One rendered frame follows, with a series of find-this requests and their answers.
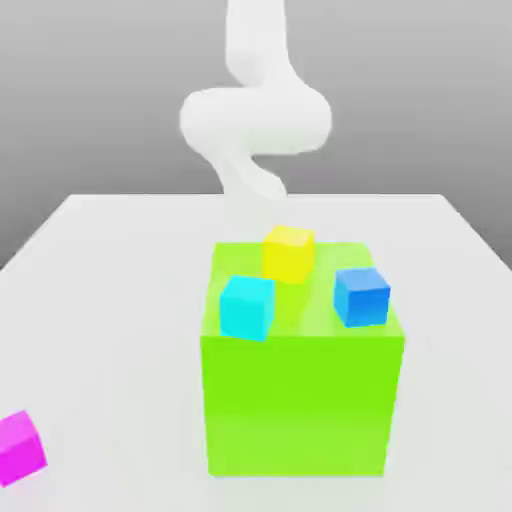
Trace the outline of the small magenta cube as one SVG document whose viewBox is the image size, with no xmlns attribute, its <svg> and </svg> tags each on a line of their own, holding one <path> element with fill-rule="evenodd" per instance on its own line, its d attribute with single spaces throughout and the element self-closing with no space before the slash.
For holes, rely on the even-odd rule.
<svg viewBox="0 0 512 512">
<path fill-rule="evenodd" d="M 47 466 L 39 433 L 23 410 L 0 420 L 0 485 L 8 485 Z"/>
</svg>

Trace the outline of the small blue cube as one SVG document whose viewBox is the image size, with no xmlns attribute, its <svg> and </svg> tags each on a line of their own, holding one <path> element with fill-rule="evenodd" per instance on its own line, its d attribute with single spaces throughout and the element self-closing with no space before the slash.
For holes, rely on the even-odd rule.
<svg viewBox="0 0 512 512">
<path fill-rule="evenodd" d="M 375 267 L 335 272 L 333 305 L 346 328 L 384 325 L 391 286 Z"/>
</svg>

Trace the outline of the large green box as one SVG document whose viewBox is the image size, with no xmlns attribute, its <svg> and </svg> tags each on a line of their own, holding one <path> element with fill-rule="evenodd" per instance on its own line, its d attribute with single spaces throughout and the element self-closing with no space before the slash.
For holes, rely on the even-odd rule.
<svg viewBox="0 0 512 512">
<path fill-rule="evenodd" d="M 264 341 L 224 337 L 219 297 L 234 275 L 258 276 L 257 242 L 220 242 L 212 255 L 200 346 L 207 464 L 214 476 L 381 475 L 405 335 L 345 327 L 335 273 L 369 267 L 361 243 L 319 243 L 301 285 L 278 284 Z"/>
</svg>

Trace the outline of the small cyan cube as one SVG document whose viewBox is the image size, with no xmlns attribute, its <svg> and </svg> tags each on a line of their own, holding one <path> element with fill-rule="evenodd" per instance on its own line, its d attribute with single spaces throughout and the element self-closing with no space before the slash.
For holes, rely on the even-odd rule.
<svg viewBox="0 0 512 512">
<path fill-rule="evenodd" d="M 276 283 L 234 275 L 219 298 L 220 334 L 263 342 L 275 316 Z"/>
</svg>

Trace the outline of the small yellow cube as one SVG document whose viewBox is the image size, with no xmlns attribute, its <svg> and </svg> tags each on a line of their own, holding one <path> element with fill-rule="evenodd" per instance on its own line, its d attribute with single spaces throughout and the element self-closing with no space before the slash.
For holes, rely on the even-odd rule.
<svg viewBox="0 0 512 512">
<path fill-rule="evenodd" d="M 287 284 L 303 283 L 313 269 L 314 232 L 275 226 L 262 244 L 262 275 Z"/>
</svg>

